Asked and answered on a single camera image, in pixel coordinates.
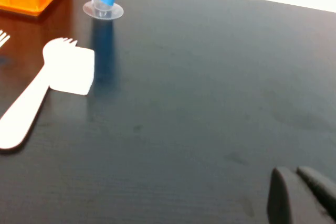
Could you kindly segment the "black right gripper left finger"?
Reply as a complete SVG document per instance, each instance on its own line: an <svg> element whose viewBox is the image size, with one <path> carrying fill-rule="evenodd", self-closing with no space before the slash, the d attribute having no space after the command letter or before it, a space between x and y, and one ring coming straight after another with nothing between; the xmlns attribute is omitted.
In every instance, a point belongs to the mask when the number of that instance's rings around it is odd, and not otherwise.
<svg viewBox="0 0 336 224"><path fill-rule="evenodd" d="M296 171L286 167L272 170L267 201L269 223L335 223Z"/></svg>

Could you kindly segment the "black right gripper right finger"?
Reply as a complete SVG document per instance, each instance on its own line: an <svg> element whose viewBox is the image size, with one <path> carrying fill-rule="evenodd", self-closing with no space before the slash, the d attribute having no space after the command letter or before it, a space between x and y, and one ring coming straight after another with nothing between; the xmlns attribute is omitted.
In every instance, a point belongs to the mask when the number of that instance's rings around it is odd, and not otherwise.
<svg viewBox="0 0 336 224"><path fill-rule="evenodd" d="M308 166L299 166L296 173L308 185L329 215L335 218L335 182Z"/></svg>

